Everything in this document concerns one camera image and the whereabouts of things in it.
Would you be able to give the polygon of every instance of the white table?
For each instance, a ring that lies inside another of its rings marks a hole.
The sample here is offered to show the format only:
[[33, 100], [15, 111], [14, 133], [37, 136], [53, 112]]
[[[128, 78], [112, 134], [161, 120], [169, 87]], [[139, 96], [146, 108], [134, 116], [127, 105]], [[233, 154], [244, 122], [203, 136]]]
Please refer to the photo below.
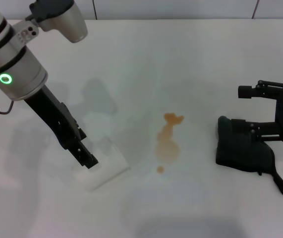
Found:
[[[274, 100], [238, 99], [237, 88], [283, 82], [283, 20], [87, 26], [78, 44], [50, 32], [29, 48], [89, 140], [110, 138], [130, 170], [94, 191], [74, 186], [74, 158], [16, 103], [0, 115], [0, 238], [283, 237], [283, 196], [272, 177], [215, 163], [219, 116], [274, 119]], [[0, 108], [8, 105], [0, 91]], [[185, 117], [169, 165], [154, 153], [164, 113]], [[283, 178], [283, 143], [269, 145]]]

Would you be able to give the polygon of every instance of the orange stain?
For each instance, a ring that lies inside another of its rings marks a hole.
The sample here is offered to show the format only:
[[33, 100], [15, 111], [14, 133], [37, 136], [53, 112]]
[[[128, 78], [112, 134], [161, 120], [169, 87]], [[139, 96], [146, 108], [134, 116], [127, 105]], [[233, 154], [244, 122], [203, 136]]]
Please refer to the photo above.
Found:
[[165, 172], [165, 168], [164, 168], [163, 166], [158, 166], [158, 167], [157, 167], [157, 172], [158, 172], [159, 174], [163, 174], [163, 173]]
[[170, 164], [175, 162], [180, 154], [178, 145], [172, 140], [173, 127], [180, 125], [184, 120], [184, 116], [177, 117], [174, 113], [166, 113], [165, 120], [167, 124], [158, 133], [156, 156], [158, 160]]

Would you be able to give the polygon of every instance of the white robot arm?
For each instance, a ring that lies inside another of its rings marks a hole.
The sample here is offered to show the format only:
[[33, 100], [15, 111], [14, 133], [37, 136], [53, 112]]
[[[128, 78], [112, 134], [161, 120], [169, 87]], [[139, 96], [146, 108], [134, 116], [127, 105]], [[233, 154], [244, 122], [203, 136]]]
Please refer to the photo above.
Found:
[[48, 73], [26, 46], [39, 34], [38, 27], [56, 29], [70, 42], [79, 42], [87, 36], [84, 18], [74, 0], [37, 0], [30, 10], [30, 16], [13, 26], [0, 13], [0, 89], [12, 101], [25, 100], [61, 146], [90, 168], [98, 161], [81, 143], [85, 133], [45, 86]]

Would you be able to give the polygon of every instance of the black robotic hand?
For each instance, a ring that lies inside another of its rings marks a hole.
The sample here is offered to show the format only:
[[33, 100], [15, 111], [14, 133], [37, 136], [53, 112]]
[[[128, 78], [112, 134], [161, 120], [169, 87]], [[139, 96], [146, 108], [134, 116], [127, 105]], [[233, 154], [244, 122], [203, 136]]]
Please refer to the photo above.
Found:
[[271, 174], [283, 194], [283, 180], [275, 166], [275, 154], [263, 141], [254, 140], [252, 133], [234, 133], [232, 121], [224, 116], [218, 120], [219, 142], [216, 163], [246, 172]]

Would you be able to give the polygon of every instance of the white wall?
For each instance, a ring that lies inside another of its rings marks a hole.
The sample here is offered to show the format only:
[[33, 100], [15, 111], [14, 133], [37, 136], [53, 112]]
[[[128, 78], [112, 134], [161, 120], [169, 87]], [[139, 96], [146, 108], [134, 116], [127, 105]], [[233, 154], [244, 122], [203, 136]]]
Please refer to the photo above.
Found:
[[283, 18], [283, 0], [260, 0], [255, 18]]
[[98, 19], [251, 18], [257, 0], [95, 0]]
[[[7, 19], [22, 19], [31, 14], [29, 5], [36, 0], [0, 0], [0, 12]], [[92, 0], [75, 0], [85, 19], [95, 19]]]

